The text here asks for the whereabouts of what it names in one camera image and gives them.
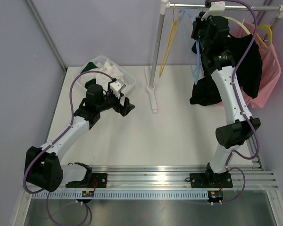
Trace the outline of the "cream hanger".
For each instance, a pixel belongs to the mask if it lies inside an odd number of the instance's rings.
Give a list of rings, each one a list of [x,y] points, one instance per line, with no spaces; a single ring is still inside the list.
[[[232,21],[232,22],[234,22],[234,23],[236,23],[236,24],[238,24],[246,32],[247,35],[251,34],[251,32],[248,30],[248,28],[243,23],[238,21],[237,19],[232,18],[232,17],[228,17],[228,16],[225,16],[225,18],[230,20],[230,21]]]

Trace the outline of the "black t shirt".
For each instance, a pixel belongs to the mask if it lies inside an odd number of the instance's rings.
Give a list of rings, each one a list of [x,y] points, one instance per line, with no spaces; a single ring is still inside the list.
[[[241,38],[228,35],[227,46],[233,54],[235,63],[239,62],[251,39],[251,34]],[[251,98],[258,96],[262,66],[263,63],[258,44],[253,42],[236,72],[239,86],[243,89],[244,93]],[[190,104],[208,106],[221,103],[222,99],[209,70],[204,65],[202,65],[202,69],[204,77],[199,79],[198,83],[193,86]]]

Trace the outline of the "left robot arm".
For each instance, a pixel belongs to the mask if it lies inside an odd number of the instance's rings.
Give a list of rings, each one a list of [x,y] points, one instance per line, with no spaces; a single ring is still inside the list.
[[[60,186],[65,176],[61,159],[82,135],[92,129],[100,119],[101,112],[113,109],[126,116],[135,108],[129,98],[125,97],[127,85],[120,79],[112,79],[107,90],[97,84],[95,79],[87,82],[85,87],[85,98],[77,110],[71,111],[71,121],[65,130],[42,146],[31,146],[27,150],[23,186],[29,194],[34,192],[28,189],[27,183],[48,192]]]

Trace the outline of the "green and white t shirt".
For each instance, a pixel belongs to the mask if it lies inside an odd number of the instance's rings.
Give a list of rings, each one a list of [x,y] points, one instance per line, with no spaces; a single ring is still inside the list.
[[[98,67],[93,62],[88,62],[86,66],[81,70],[81,73],[90,71],[91,69],[98,69]]]

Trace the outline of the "blue hanger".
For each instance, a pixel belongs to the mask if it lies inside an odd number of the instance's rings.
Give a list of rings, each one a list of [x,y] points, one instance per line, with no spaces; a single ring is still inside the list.
[[[199,75],[200,75],[200,63],[201,63],[201,54],[200,54],[200,44],[198,40],[195,40],[194,44],[192,44],[190,41],[188,41],[188,34],[185,29],[185,25],[183,24],[183,18],[184,16],[188,16],[191,25],[193,25],[194,18],[190,11],[186,9],[181,9],[179,11],[180,14],[180,27],[182,29],[182,34],[183,34],[183,41],[185,44],[186,52],[188,54],[188,59],[190,63],[190,68],[191,68],[191,73],[194,78],[194,85],[198,84],[199,81]],[[193,64],[192,61],[192,55],[196,56],[196,64]]]

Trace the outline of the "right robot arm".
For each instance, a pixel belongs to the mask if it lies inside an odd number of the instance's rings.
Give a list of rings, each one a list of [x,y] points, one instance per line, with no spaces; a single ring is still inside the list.
[[[213,160],[203,173],[191,173],[192,188],[232,188],[228,163],[234,152],[260,126],[253,118],[241,93],[236,76],[236,63],[228,49],[228,20],[222,16],[204,17],[200,12],[193,22],[192,38],[199,41],[201,61],[217,86],[225,108],[226,125],[215,131],[218,146]]]

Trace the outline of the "yellow hanger with metal hook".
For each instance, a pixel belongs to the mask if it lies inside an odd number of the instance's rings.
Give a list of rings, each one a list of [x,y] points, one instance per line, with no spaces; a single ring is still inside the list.
[[[176,38],[176,35],[177,35],[177,30],[178,30],[178,27],[179,27],[179,24],[180,24],[180,13],[178,13],[177,18],[175,18],[174,10],[175,10],[175,7],[173,7],[173,11],[172,11],[173,21],[172,21],[172,24],[171,24],[167,45],[166,45],[164,56],[163,56],[162,63],[161,63],[161,66],[160,66],[159,75],[158,75],[159,77],[161,77],[162,74],[163,74],[164,68],[165,68],[167,60],[169,58],[172,46],[174,44],[174,41],[175,41],[175,38]]]

